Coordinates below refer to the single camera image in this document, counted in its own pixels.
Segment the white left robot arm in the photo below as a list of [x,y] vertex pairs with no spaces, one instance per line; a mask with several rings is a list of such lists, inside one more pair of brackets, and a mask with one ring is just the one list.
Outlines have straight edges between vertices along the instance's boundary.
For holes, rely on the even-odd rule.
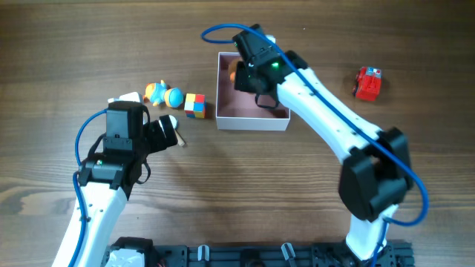
[[76,195],[71,220],[53,261],[55,266],[100,266],[117,220],[150,154],[178,143],[168,115],[151,120],[140,102],[118,101],[94,114],[106,116],[106,131],[78,158],[73,173]]

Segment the white box pink interior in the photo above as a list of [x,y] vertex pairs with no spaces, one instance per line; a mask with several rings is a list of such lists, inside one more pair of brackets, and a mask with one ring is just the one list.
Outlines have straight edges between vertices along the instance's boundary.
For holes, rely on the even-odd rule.
[[219,52],[217,56],[217,128],[232,131],[285,131],[291,118],[288,108],[282,105],[272,110],[260,108],[253,94],[234,89],[228,69],[237,60],[240,60],[240,55],[236,52]]

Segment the white wooden rattle drum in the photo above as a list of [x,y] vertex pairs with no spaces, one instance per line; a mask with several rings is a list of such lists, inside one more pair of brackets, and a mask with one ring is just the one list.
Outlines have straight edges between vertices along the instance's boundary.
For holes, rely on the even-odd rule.
[[169,115],[168,116],[169,119],[171,120],[171,123],[172,123],[172,126],[174,128],[174,132],[175,132],[175,135],[177,137],[177,144],[180,146],[180,147],[184,147],[186,145],[186,142],[183,140],[183,138],[181,137],[181,135],[178,133],[177,131],[177,126],[178,126],[178,121],[177,119],[172,116],[172,115]]

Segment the red toy fire truck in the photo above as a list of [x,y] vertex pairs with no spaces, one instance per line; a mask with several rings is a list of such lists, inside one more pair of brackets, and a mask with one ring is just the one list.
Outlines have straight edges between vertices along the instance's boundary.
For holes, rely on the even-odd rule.
[[352,94],[355,98],[365,101],[375,101],[381,90],[381,69],[361,67],[356,75],[356,83]]

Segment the blue orange penguin toy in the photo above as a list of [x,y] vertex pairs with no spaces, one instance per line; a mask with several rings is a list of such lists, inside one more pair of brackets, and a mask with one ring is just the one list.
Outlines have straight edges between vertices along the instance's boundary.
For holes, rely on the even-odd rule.
[[170,88],[163,80],[146,85],[143,96],[145,102],[150,102],[153,106],[165,103],[169,108],[178,108],[182,105],[184,95],[179,88]]

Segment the colourful puzzle cube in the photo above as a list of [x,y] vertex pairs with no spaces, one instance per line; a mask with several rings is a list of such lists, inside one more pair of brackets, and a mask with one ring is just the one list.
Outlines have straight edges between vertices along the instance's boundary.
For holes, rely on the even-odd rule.
[[206,117],[206,97],[203,94],[187,93],[184,111],[189,118]]

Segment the brown plush toy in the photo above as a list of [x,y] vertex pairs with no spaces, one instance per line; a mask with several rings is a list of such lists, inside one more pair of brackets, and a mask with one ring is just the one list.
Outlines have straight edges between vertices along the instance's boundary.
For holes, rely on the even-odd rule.
[[237,72],[237,69],[238,69],[239,62],[240,62],[240,59],[236,58],[236,59],[233,59],[229,63],[228,75],[229,75],[229,80],[230,80],[231,83],[235,83],[235,77],[236,77],[236,72]]

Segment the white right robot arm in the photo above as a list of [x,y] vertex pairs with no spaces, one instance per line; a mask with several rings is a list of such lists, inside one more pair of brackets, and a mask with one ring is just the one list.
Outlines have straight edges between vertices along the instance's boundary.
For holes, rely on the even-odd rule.
[[232,39],[241,59],[235,89],[273,100],[299,115],[341,163],[338,193],[352,214],[345,243],[368,263],[385,247],[392,216],[413,187],[407,139],[362,119],[319,81],[293,51],[283,52],[258,24]]

